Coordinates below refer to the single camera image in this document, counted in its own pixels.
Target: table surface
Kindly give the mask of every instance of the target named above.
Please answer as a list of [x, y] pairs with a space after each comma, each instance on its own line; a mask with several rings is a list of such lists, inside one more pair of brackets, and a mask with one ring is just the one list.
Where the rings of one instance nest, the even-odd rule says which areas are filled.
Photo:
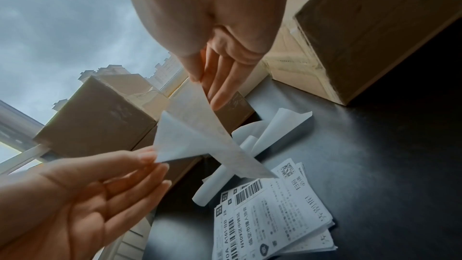
[[[462, 259], [462, 55], [448, 38], [462, 34], [443, 32], [350, 107], [270, 78], [248, 95], [262, 119], [313, 111], [257, 159], [269, 169], [303, 162], [336, 223], [337, 251], [281, 259]], [[143, 260], [211, 258], [219, 199], [201, 208], [191, 198], [217, 167], [196, 165], [163, 199]]]

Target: sky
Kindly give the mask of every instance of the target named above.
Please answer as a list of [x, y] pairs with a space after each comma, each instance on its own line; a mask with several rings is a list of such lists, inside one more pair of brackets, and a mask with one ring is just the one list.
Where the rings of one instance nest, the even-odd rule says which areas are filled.
[[116, 64], [150, 77], [168, 57], [130, 0], [0, 3], [0, 99], [42, 124], [79, 88], [82, 71]]

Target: barcode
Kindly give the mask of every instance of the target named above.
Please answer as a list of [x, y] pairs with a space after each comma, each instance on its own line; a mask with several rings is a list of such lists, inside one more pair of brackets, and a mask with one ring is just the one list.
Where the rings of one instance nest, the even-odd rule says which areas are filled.
[[231, 258], [237, 258], [237, 243], [236, 243], [236, 233], [234, 230], [234, 218], [231, 218], [228, 222], [230, 229], [230, 242], [231, 242]]
[[263, 189], [261, 181], [256, 180], [255, 182], [250, 184], [250, 186], [248, 186], [247, 188], [245, 188], [244, 190], [236, 194], [235, 196], [236, 205], [239, 205], [241, 202], [244, 202], [247, 198], [257, 193], [261, 189]]

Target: qr code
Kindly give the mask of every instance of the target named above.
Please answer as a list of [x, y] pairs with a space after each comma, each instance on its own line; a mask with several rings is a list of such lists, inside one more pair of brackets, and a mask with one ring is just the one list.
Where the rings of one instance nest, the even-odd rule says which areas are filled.
[[287, 179], [294, 174], [294, 168], [292, 167], [290, 163], [283, 166], [280, 170], [281, 170], [282, 175], [284, 176], [284, 179]]

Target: person's left hand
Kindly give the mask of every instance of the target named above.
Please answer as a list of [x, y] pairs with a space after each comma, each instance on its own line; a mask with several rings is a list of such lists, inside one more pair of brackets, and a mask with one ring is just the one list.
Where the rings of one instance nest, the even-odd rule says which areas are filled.
[[0, 259], [88, 260], [154, 209], [171, 181], [152, 147], [61, 159], [0, 178]]

